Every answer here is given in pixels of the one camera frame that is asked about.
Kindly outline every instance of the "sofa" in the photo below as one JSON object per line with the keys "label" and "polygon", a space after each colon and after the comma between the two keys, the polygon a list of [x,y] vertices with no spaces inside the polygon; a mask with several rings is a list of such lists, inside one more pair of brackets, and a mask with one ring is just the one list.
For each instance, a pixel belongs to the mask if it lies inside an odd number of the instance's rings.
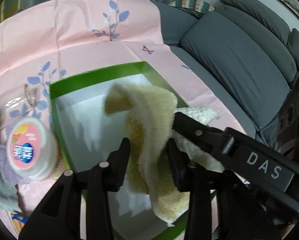
{"label": "sofa", "polygon": [[299,32],[258,0],[220,0],[200,19],[162,3],[164,43],[246,133],[277,149],[279,111],[299,72]]}

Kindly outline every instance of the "pink label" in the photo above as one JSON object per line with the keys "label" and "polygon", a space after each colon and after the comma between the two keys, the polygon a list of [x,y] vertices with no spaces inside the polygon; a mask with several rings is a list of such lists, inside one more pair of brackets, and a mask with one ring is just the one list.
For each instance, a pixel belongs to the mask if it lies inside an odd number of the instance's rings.
{"label": "pink label", "polygon": [[9,146],[13,163],[22,169],[32,167],[40,155],[40,142],[40,134],[35,125],[24,123],[18,126]]}

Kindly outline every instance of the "blue logo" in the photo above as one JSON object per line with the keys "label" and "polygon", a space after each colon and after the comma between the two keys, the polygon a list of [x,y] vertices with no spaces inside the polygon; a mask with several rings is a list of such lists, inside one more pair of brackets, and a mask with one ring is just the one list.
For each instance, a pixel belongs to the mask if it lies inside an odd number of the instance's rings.
{"label": "blue logo", "polygon": [[30,163],[34,157],[34,148],[30,143],[14,145],[14,159],[24,163]]}

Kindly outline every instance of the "yellow towel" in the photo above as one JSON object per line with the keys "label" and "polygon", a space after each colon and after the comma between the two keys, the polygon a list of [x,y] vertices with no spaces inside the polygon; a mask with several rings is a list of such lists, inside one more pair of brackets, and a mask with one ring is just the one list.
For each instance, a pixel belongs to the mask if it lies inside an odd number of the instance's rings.
{"label": "yellow towel", "polygon": [[[172,225],[187,209],[189,193],[178,192],[174,186],[169,161],[164,151],[172,135],[182,150],[189,148],[189,157],[206,167],[209,155],[171,132],[176,111],[176,96],[168,90],[155,86],[115,84],[105,99],[105,113],[113,114],[129,110],[126,119],[127,136],[131,141],[131,155],[127,166],[127,178],[131,189],[147,193],[156,216]],[[209,108],[177,109],[188,116],[208,123],[217,114]],[[216,170],[223,167],[211,161]]]}

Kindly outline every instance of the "white container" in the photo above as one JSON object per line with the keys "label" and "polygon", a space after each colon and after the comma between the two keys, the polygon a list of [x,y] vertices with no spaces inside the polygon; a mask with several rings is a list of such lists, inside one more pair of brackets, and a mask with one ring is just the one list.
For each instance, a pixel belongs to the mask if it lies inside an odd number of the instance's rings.
{"label": "white container", "polygon": [[59,157],[58,145],[40,120],[26,117],[15,125],[8,138],[7,157],[13,170],[22,177],[52,179]]}

